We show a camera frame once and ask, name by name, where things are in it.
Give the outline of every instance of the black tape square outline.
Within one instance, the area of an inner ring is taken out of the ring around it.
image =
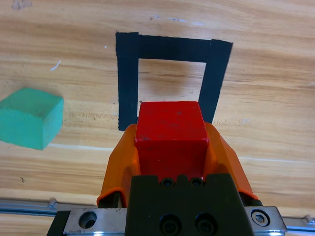
[[[199,95],[205,122],[211,123],[233,43],[221,40],[173,38],[116,33],[118,129],[137,123],[139,58],[206,63]]]

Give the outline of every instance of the wood grain surface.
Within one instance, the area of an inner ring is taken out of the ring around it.
[[[95,203],[122,135],[117,31],[233,42],[213,124],[265,205],[315,216],[313,0],[0,0],[0,100],[30,86],[65,101],[45,151],[0,143],[0,197]],[[139,101],[197,100],[204,68],[141,59]],[[0,215],[0,235],[51,220]]]

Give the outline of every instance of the green foam block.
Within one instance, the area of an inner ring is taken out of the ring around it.
[[[0,140],[44,150],[63,124],[63,98],[23,88],[0,102]]]

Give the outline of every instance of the red block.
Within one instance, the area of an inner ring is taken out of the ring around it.
[[[135,146],[142,175],[202,177],[208,136],[198,103],[141,103]]]

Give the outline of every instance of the metal rail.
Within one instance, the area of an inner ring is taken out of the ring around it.
[[[54,217],[60,210],[95,209],[96,205],[58,203],[56,199],[49,201],[33,201],[22,199],[2,199],[0,198],[0,213],[18,215],[38,215]],[[306,215],[303,218],[283,216],[283,221],[288,232],[312,233],[315,235],[315,218]]]

